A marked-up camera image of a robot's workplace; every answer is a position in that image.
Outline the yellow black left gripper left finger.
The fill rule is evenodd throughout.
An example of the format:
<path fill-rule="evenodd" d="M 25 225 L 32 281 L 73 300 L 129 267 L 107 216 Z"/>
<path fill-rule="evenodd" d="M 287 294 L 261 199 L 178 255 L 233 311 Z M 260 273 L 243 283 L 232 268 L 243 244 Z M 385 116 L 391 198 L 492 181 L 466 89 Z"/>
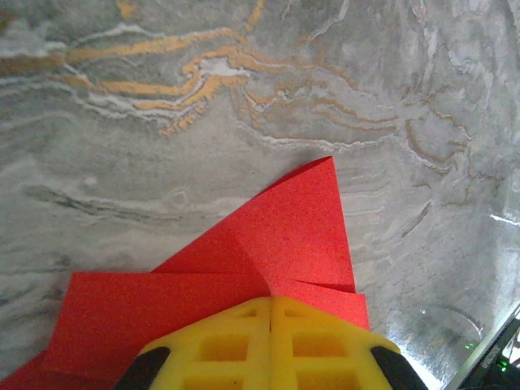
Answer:
<path fill-rule="evenodd" d="M 148 343 L 117 389 L 267 389 L 271 299 L 255 298 Z"/>

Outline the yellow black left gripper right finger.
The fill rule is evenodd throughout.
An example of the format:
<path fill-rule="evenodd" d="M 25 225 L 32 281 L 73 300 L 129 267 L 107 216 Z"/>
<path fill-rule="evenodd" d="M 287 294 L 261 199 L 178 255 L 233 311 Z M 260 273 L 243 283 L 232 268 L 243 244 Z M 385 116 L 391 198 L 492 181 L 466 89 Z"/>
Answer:
<path fill-rule="evenodd" d="M 271 310 L 273 389 L 425 389 L 391 341 L 289 297 Z"/>

